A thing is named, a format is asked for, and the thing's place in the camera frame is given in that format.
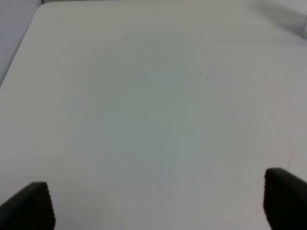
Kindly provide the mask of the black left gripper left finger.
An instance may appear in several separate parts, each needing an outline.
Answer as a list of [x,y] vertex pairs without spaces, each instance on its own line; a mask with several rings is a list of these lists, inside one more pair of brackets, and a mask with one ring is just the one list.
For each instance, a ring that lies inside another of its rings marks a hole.
[[0,206],[2,230],[53,230],[56,217],[46,182],[32,182]]

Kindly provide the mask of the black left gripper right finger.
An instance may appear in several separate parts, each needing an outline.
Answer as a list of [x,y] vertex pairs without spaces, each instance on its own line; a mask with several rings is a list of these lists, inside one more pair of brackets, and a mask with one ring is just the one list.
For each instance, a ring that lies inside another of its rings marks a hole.
[[263,208],[272,230],[307,228],[307,183],[282,168],[265,173]]

